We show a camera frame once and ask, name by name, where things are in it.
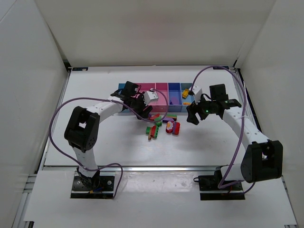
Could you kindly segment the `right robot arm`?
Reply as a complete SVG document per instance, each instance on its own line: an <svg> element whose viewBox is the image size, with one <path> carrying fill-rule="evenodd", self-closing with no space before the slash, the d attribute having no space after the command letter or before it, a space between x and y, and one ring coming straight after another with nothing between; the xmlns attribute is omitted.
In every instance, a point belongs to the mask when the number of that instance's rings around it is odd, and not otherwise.
<svg viewBox="0 0 304 228"><path fill-rule="evenodd" d="M245 117L244 106L229 99L224 84L210 86L211 97L206 100L202 89L192 86L189 95L194 101L187 106L187 122L198 125L210 114L218 115L239 137L229 165L220 167L222 179L218 188L246 181L254 183L281 178L283 145L272 141Z"/></svg>

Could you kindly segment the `red curved lego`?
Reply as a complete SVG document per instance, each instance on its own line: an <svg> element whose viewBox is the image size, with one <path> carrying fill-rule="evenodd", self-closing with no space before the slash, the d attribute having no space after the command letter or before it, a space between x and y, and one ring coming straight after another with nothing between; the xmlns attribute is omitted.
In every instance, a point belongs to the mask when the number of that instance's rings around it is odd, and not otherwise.
<svg viewBox="0 0 304 228"><path fill-rule="evenodd" d="M158 123L161 121L162 116L160 114L151 115L148 120L152 121L153 123Z"/></svg>

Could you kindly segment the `green lego brick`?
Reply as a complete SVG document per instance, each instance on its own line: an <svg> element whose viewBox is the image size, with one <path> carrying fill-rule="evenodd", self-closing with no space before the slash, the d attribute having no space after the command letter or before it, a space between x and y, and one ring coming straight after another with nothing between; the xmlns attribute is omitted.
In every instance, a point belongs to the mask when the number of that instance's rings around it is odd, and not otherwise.
<svg viewBox="0 0 304 228"><path fill-rule="evenodd" d="M161 119L155 119L154 124L155 124L156 126L162 126L162 120L161 120Z"/></svg>

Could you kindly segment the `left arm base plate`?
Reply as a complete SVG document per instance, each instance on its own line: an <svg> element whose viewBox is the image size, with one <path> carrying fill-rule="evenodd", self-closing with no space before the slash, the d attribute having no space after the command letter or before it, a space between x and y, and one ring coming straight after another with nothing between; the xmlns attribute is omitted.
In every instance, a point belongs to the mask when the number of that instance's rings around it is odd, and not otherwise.
<svg viewBox="0 0 304 228"><path fill-rule="evenodd" d="M77 172L71 186L71 199L113 199L115 176L94 176L93 182L86 181Z"/></svg>

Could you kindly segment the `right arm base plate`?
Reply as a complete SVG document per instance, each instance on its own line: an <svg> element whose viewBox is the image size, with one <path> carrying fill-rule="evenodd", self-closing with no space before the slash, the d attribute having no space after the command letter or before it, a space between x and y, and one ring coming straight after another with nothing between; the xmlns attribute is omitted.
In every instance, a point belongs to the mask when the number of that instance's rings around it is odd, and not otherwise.
<svg viewBox="0 0 304 228"><path fill-rule="evenodd" d="M193 178L193 181L199 185L199 193L201 201L212 200L245 200L242 184L234 180L224 181L225 188L218 188L222 179L220 170L214 171L213 175L199 175Z"/></svg>

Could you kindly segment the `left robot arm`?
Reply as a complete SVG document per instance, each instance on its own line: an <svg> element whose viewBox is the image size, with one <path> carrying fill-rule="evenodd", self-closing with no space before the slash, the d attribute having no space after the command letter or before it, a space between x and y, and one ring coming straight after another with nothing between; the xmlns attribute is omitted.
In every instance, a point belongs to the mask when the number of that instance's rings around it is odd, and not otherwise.
<svg viewBox="0 0 304 228"><path fill-rule="evenodd" d="M77 161L81 163L77 171L85 178L92 178L97 173L93 147L97 141L99 124L127 108L147 119L152 110L150 103L157 101L158 95L153 89L140 92L138 84L128 81L124 88L110 94L108 100L90 107L75 107L64 133L64 138L73 148Z"/></svg>

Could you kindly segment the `yellow lego brick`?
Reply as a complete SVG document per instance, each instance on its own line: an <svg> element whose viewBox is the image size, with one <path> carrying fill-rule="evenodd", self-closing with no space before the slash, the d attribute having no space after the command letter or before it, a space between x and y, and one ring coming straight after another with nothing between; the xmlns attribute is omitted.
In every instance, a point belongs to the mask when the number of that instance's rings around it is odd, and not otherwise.
<svg viewBox="0 0 304 228"><path fill-rule="evenodd" d="M189 89L187 89L187 88L184 89L183 92L182 92L182 98L183 98L183 99L186 99L187 96L189 95L189 92L190 92Z"/></svg>

